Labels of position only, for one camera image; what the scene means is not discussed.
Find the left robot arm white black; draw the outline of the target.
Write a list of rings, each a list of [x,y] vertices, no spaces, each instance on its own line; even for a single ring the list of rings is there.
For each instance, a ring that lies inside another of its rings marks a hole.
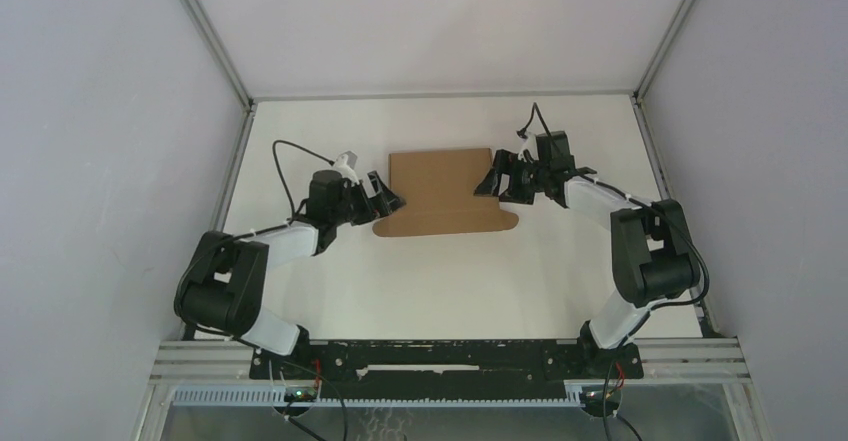
[[[370,224],[405,204],[374,171],[365,180],[318,171],[283,224],[241,235],[205,232],[178,283],[175,314],[199,331],[271,352],[277,369],[301,377],[313,362],[311,349],[298,342],[307,331],[264,307],[267,272],[322,254],[343,225]]]

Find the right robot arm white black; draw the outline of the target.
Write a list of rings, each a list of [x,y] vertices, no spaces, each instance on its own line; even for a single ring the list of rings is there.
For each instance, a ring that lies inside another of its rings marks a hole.
[[[474,193],[523,205],[543,194],[608,231],[614,291],[582,327],[577,352],[584,373],[605,376],[617,364],[616,348],[652,312],[683,305],[681,295],[705,283],[704,264],[678,202],[644,201],[599,180],[593,169],[577,165],[563,131],[519,136],[520,151],[497,150]]]

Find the brown cardboard box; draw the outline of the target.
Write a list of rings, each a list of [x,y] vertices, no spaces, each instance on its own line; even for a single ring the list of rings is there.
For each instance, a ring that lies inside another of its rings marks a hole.
[[[492,165],[489,148],[395,152],[388,156],[389,188],[406,205],[373,225],[382,238],[508,231],[519,216],[476,187]]]

